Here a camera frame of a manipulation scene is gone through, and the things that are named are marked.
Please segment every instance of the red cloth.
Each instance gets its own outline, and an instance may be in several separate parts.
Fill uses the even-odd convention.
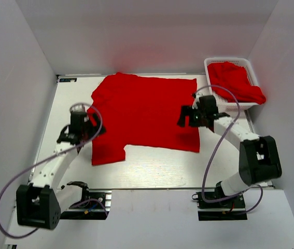
[[[92,93],[106,133],[93,141],[92,164],[125,159],[125,145],[143,145],[199,152],[197,128],[177,126],[182,105],[192,105],[197,81],[107,76]],[[90,108],[88,114],[92,120]]]
[[[236,66],[230,62],[212,63],[208,66],[208,72],[212,85],[225,87],[234,94],[239,102],[258,104],[266,102],[261,89],[250,85],[244,67]],[[228,102],[235,102],[234,98],[223,89],[217,87],[212,87],[212,89]]]

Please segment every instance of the white wall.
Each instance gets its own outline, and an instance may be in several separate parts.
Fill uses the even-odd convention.
[[[277,141],[285,190],[294,214],[294,1],[279,0],[249,56],[267,103],[251,111],[261,134]]]
[[[277,0],[17,0],[56,74],[201,72],[248,57]]]
[[[55,74],[14,0],[0,0],[0,190],[35,156]],[[4,196],[0,218],[7,228],[15,190]],[[0,248],[4,236],[0,233]]]

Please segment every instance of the plastic laundry basket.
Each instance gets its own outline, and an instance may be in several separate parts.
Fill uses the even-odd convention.
[[[204,68],[205,73],[207,76],[208,85],[211,85],[209,72],[208,72],[208,65],[217,62],[231,62],[237,66],[243,66],[247,72],[247,78],[252,86],[258,86],[257,79],[255,77],[254,71],[250,65],[250,62],[243,58],[234,58],[234,57],[213,57],[207,58],[204,60]],[[221,96],[217,95],[211,88],[209,91],[212,95],[215,96],[217,101],[217,106],[219,112],[235,112],[237,110],[236,103],[229,103],[227,100],[223,99]],[[240,110],[247,110],[254,105],[258,105],[257,103],[247,103],[247,102],[239,102]]]

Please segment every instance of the folded red cloth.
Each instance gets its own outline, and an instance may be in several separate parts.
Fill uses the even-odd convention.
[[[124,160],[128,144],[199,152],[198,129],[177,126],[181,106],[192,105],[196,89],[196,79],[107,76],[91,95],[106,128],[93,141],[92,164]]]
[[[266,102],[261,89],[250,85],[244,67],[236,66],[230,62],[212,63],[208,66],[208,72],[212,85],[225,87],[234,94],[239,102],[258,104]],[[234,102],[234,98],[227,91],[217,87],[212,87],[212,89],[228,102]]]

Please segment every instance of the purple cable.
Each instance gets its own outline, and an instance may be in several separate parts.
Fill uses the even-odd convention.
[[[52,156],[50,156],[50,157],[48,157],[48,158],[46,158],[46,159],[43,159],[42,161],[40,161],[40,162],[38,162],[38,163],[36,163],[36,164],[34,164],[34,165],[32,165],[32,166],[30,166],[30,167],[28,167],[28,168],[26,168],[26,169],[24,169],[23,171],[21,171],[20,173],[18,173],[17,175],[15,175],[4,187],[3,187],[3,189],[1,190],[1,192],[0,192],[0,201],[1,201],[1,198],[2,198],[2,196],[3,196],[3,194],[4,194],[4,192],[6,191],[6,189],[17,179],[17,178],[19,178],[21,175],[23,175],[23,174],[25,174],[25,173],[27,173],[28,171],[30,171],[30,170],[32,170],[32,168],[34,168],[34,167],[37,167],[37,166],[39,166],[39,165],[41,165],[41,164],[43,164],[43,163],[45,163],[45,162],[48,162],[48,161],[51,161],[51,160],[53,160],[54,158],[56,158],[56,157],[58,157],[58,156],[60,156],[60,155],[62,155],[62,154],[65,154],[65,153],[67,153],[67,152],[69,152],[69,151],[71,151],[71,150],[73,150],[73,149],[77,149],[77,148],[80,148],[80,147],[83,147],[83,146],[85,146],[86,144],[88,144],[89,142],[91,142],[92,140],[94,140],[95,139],[95,137],[97,137],[98,136],[98,134],[100,133],[100,131],[101,131],[101,128],[102,128],[102,126],[103,126],[103,118],[102,118],[102,115],[101,115],[101,113],[100,113],[100,111],[96,108],[96,107],[94,107],[94,106],[91,106],[91,105],[89,105],[89,104],[87,104],[87,103],[77,103],[77,104],[74,104],[74,105],[79,105],[79,104],[81,104],[81,105],[88,105],[88,106],[90,106],[92,109],[94,109],[94,111],[97,113],[97,115],[99,116],[99,118],[100,118],[100,127],[99,127],[99,129],[96,131],[96,133],[95,133],[95,135],[92,137],[92,138],[90,138],[89,140],[87,140],[87,141],[85,141],[85,142],[83,142],[83,143],[80,143],[80,144],[78,144],[78,145],[76,145],[76,146],[74,146],[74,147],[72,147],[72,148],[69,148],[69,149],[66,149],[66,150],[63,150],[63,151],[61,151],[61,152],[59,152],[59,153],[57,153],[57,154],[54,154],[54,155],[52,155]],[[24,234],[24,235],[21,235],[21,236],[16,236],[16,235],[11,235],[11,234],[9,234],[4,228],[3,228],[3,226],[2,226],[2,224],[1,224],[1,222],[0,222],[0,231],[6,236],[6,237],[9,237],[9,238],[11,238],[11,239],[23,239],[23,238],[26,238],[26,237],[28,237],[29,235],[32,235],[34,232],[36,232],[38,230],[38,228],[36,228],[36,229],[34,229],[34,230],[32,230],[31,232],[29,232],[29,233],[27,233],[27,234]]]
[[[203,176],[203,181],[202,181],[202,200],[206,203],[215,203],[215,202],[220,202],[220,201],[226,201],[226,200],[229,200],[229,199],[232,199],[233,197],[236,197],[238,195],[241,195],[243,194],[243,192],[239,192],[239,193],[236,193],[235,195],[231,195],[231,196],[227,196],[227,197],[223,197],[223,198],[220,198],[220,199],[217,199],[217,200],[208,200],[206,199],[205,195],[204,195],[204,192],[205,192],[205,183],[206,183],[206,180],[207,180],[207,176],[208,176],[208,172],[209,172],[209,169],[211,167],[211,164],[214,160],[214,157],[215,157],[215,154],[221,144],[221,142],[224,140],[224,138],[226,137],[226,135],[228,134],[228,132],[231,130],[231,128],[234,126],[235,122],[239,119],[240,117],[240,106],[239,106],[239,102],[238,100],[236,99],[236,97],[234,96],[234,94],[232,92],[230,92],[228,89],[226,89],[225,87],[221,87],[221,86],[218,86],[218,85],[209,85],[209,86],[204,86],[204,87],[200,87],[194,94],[196,94],[197,92],[201,91],[202,89],[204,88],[209,88],[209,87],[217,87],[217,88],[220,88],[220,89],[223,89],[225,91],[227,91],[232,97],[233,99],[235,100],[235,103],[238,107],[238,114],[236,115],[235,119],[233,120],[233,122],[226,128],[224,134],[220,137],[218,143],[216,144],[216,147],[212,153],[212,155],[210,156],[210,159],[209,159],[209,162],[207,164],[207,167],[205,169],[205,172],[204,172],[204,176]],[[254,205],[251,209],[249,209],[248,211],[245,211],[243,213],[248,213],[249,211],[253,210],[254,208],[257,207],[257,205],[261,202],[262,200],[262,196],[263,196],[263,189],[260,185],[258,185],[261,189],[261,196],[260,196],[260,199],[259,201],[256,203],[256,205]]]
[[[75,205],[72,205],[72,206],[70,206],[69,208],[70,208],[70,209],[77,208],[77,207],[79,207],[80,205],[85,204],[86,202],[90,202],[90,201],[95,201],[95,202],[97,202],[99,205],[101,205],[101,207],[103,208],[104,213],[106,214],[106,216],[108,215],[108,212],[106,211],[105,206],[103,205],[103,203],[101,203],[98,199],[93,199],[93,198],[88,199],[88,200],[85,200],[85,201],[81,201],[80,203],[75,204]]]

